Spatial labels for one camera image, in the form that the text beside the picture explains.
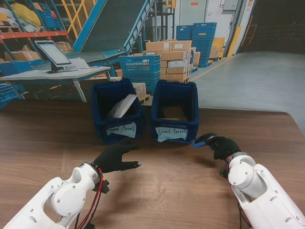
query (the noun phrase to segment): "yellow bag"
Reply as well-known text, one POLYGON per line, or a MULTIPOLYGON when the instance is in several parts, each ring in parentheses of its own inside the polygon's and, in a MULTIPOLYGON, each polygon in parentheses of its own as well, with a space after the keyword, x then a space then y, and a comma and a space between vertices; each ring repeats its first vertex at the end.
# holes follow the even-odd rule
POLYGON ((41 26, 41 22, 34 11, 31 11, 29 8, 19 3, 11 4, 11 7, 15 11, 17 17, 20 18, 21 20, 24 20, 25 22, 34 25, 36 27, 41 26))

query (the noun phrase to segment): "cardboard box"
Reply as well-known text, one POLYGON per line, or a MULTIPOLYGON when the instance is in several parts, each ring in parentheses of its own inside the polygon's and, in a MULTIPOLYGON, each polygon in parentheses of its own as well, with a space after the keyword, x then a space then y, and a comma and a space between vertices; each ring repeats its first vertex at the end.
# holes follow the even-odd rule
POLYGON ((192 68, 193 68, 193 64, 189 64, 189 65, 187 66, 187 71, 190 72, 190 71, 192 70, 192 68))
POLYGON ((21 49, 21 51, 31 52, 32 49, 26 44, 26 45, 23 46, 23 48, 21 49))
POLYGON ((162 42, 176 42, 177 39, 166 39, 166 40, 161 40, 162 42))
POLYGON ((188 70, 188 67, 177 67, 177 68, 167 68, 167 74, 183 74, 186 73, 188 70))
POLYGON ((160 68, 160 74, 166 74, 166 68, 160 68))
POLYGON ((160 68, 167 68, 167 61, 160 61, 160 68))
POLYGON ((188 59, 179 60, 179 61, 169 61, 167 64, 169 68, 185 67, 187 66, 187 60, 188 59))
POLYGON ((158 52, 161 55, 161 61, 174 61, 186 59, 187 51, 173 51, 173 52, 158 52))
POLYGON ((166 74, 166 80, 184 80, 187 78, 187 73, 184 74, 166 74))
POLYGON ((123 72, 122 72, 122 69, 117 69, 115 70, 117 76, 120 76, 120 77, 123 77, 123 72))
POLYGON ((169 42, 148 42, 146 43, 147 52, 167 52, 170 50, 169 42))
POLYGON ((146 55, 158 55, 158 52, 148 52, 148 51, 144 51, 143 52, 143 55, 146 56, 146 55))
POLYGON ((225 37, 214 37, 212 47, 222 48, 224 46, 225 37))
POLYGON ((71 52, 71 50, 72 50, 72 47, 68 42, 57 42, 55 44, 63 52, 71 52))
POLYGON ((200 52, 195 52, 195 55, 194 55, 194 66, 195 67, 198 67, 199 58, 200 58, 200 52))
MULTIPOLYGON (((40 60, 39 55, 36 52, 23 52, 23 51, 19 51, 19 52, 11 52, 15 58, 17 59, 17 61, 33 61, 33 60, 40 60)), ((13 61, 13 59, 11 58, 11 56, 5 52, 4 53, 5 56, 5 61, 13 61)))
POLYGON ((217 58, 219 56, 220 51, 221 51, 221 48, 212 47, 209 58, 217 58))
POLYGON ((187 121, 187 118, 180 106, 168 106, 163 108, 164 119, 187 121))
POLYGON ((133 87, 139 86, 140 92, 137 94, 139 99, 142 99, 146 96, 146 84, 145 83, 132 83, 133 87))
POLYGON ((192 41, 171 42, 171 51, 190 50, 191 46, 192 46, 192 41))

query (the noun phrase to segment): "dark blue bin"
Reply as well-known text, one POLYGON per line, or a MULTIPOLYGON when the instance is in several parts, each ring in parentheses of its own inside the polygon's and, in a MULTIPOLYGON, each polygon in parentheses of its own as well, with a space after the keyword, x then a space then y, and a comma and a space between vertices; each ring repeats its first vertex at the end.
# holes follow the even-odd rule
POLYGON ((51 12, 48 10, 38 10, 39 16, 41 17, 43 24, 46 28, 56 28, 55 21, 51 15, 51 12))
POLYGON ((115 133, 107 134, 107 129, 136 124, 135 137, 140 136, 145 128, 143 110, 139 99, 136 99, 122 118, 106 120, 111 109, 129 94, 136 94, 129 79, 118 82, 97 83, 93 86, 92 113, 97 135, 105 144, 118 142, 127 136, 115 133))
POLYGON ((167 141, 191 143, 195 140, 199 127, 198 93, 196 84, 168 82, 160 80, 156 86, 151 110, 151 135, 158 139, 156 127, 176 128, 187 130, 186 140, 183 138, 168 139, 167 141), (181 106, 188 121, 163 119, 163 108, 181 106))

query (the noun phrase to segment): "wooden table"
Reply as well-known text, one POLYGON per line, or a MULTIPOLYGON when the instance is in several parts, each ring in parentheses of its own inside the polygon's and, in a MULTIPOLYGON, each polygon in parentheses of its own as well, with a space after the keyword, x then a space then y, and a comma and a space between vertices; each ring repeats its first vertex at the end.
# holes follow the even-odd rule
MULTIPOLYGON (((54 101, 15 100, 0 111, 0 227, 50 179, 67 179, 105 149, 91 116, 90 104, 54 101)), ((290 115, 200 109, 200 117, 198 135, 213 131, 234 139, 305 212, 305 138, 290 115)), ((218 175, 224 162, 212 151, 158 143, 148 132, 136 141, 141 149, 123 159, 140 160, 142 167, 105 174, 110 192, 93 220, 98 229, 238 228, 237 200, 218 175)), ((88 192, 82 216, 93 196, 88 192)))

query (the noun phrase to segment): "concrete floor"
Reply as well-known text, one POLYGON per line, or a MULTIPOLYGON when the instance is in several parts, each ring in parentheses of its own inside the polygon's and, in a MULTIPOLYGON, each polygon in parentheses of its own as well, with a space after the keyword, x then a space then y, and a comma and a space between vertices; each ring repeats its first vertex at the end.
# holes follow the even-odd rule
POLYGON ((199 107, 287 112, 305 134, 305 55, 249 52, 224 61, 191 75, 199 107))

